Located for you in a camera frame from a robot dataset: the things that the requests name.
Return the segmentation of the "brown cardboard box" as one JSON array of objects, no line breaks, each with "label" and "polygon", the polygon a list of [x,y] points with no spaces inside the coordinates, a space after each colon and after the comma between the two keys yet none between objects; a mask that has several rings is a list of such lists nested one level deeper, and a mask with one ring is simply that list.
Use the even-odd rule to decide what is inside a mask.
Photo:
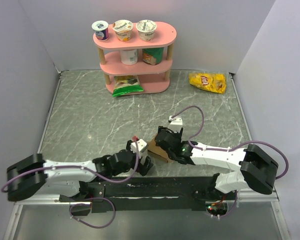
[{"label": "brown cardboard box", "polygon": [[168,164],[172,163],[173,161],[168,157],[168,154],[162,148],[156,145],[155,137],[156,135],[147,143],[148,151],[155,157],[158,157],[159,160]]}]

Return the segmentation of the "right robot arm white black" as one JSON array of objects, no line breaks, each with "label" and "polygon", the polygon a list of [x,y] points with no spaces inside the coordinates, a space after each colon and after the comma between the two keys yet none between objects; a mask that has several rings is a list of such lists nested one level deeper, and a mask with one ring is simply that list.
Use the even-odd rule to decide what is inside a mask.
[{"label": "right robot arm white black", "polygon": [[212,147],[196,141],[183,141],[181,131],[175,132],[163,126],[158,127],[154,141],[171,160],[180,164],[228,169],[229,173],[213,176],[208,187],[213,199],[247,188],[263,195],[273,192],[278,163],[255,144],[235,150]]}]

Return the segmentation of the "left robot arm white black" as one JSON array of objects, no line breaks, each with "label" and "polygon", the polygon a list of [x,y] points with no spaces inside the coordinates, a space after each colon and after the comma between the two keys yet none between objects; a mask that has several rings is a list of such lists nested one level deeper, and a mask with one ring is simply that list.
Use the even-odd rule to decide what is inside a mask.
[{"label": "left robot arm white black", "polygon": [[19,202],[38,195],[62,195],[84,201],[89,195],[88,183],[106,181],[121,184],[132,178],[114,180],[131,172],[145,176],[153,167],[148,156],[148,144],[143,140],[129,140],[126,148],[82,162],[57,162],[35,153],[9,166],[7,182],[1,192],[10,202]]}]

